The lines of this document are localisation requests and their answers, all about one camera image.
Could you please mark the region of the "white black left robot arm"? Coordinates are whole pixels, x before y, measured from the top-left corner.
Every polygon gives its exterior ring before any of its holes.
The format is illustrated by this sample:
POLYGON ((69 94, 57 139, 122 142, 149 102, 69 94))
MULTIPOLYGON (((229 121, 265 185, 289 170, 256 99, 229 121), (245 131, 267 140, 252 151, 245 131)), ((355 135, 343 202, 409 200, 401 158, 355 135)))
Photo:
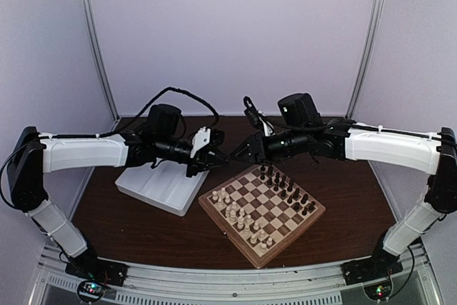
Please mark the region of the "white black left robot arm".
POLYGON ((229 158, 219 149, 224 132, 203 126, 191 140, 185 140, 175 135, 181 120, 180 109, 159 104, 133 129, 105 134, 53 135, 27 126, 1 168, 9 187, 6 203, 31 218, 56 243, 71 268, 87 279, 96 279, 110 268, 46 190, 46 175, 70 176, 99 166, 130 168, 171 161, 183 165, 185 175, 192 177, 228 164, 229 158))

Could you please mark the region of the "wooden chess board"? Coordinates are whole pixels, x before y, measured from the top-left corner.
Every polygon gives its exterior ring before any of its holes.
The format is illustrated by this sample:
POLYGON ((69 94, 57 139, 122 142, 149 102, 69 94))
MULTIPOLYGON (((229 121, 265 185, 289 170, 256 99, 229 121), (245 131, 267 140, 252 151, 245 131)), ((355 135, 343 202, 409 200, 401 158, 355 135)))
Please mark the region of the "wooden chess board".
POLYGON ((326 211, 280 169, 259 165, 201 195, 199 205, 257 269, 289 247, 326 211))

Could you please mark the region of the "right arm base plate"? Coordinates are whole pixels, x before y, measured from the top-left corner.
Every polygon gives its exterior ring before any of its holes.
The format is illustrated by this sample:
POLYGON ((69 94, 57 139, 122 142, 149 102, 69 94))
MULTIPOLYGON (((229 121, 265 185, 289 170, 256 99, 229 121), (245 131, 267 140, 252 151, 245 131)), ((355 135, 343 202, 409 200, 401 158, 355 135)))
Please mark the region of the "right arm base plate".
POLYGON ((341 270, 346 285, 349 286, 388 278, 392 274, 402 272, 403 266, 398 259, 371 256, 343 263, 341 270))

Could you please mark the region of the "white plastic sorting tray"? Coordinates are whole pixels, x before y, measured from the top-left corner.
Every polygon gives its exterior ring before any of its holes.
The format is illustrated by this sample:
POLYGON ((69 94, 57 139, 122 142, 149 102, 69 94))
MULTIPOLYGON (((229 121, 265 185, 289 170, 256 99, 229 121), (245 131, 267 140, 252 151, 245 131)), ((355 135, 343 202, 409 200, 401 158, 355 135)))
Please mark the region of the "white plastic sorting tray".
POLYGON ((150 164, 127 168, 115 185, 120 192, 139 201, 185 216, 208 175, 204 171, 189 178, 186 166, 165 161, 155 169, 150 164))

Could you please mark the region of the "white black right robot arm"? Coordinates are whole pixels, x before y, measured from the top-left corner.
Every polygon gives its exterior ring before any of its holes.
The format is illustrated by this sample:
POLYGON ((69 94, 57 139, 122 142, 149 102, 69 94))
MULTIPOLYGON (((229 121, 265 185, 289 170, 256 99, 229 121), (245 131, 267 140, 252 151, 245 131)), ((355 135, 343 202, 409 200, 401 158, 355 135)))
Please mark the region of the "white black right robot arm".
POLYGON ((390 171, 406 172, 407 180, 423 173, 426 185, 408 210, 383 234, 366 271, 383 276, 399 256, 437 221, 456 212, 456 137, 452 129, 414 132, 370 126, 353 119, 324 122, 310 94, 297 93, 278 101, 282 121, 266 118, 245 96, 244 113, 256 128, 231 153, 247 164, 273 165, 298 154, 339 161, 367 161, 375 171, 390 204, 395 204, 390 171))

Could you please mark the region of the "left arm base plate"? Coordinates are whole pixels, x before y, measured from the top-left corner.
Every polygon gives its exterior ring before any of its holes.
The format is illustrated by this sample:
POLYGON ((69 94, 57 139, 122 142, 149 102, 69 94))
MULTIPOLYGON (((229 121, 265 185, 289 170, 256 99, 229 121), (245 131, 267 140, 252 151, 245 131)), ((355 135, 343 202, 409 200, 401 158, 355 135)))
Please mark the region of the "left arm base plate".
POLYGON ((128 266, 103 259, 71 259, 65 272, 82 279, 110 286, 123 286, 128 266))

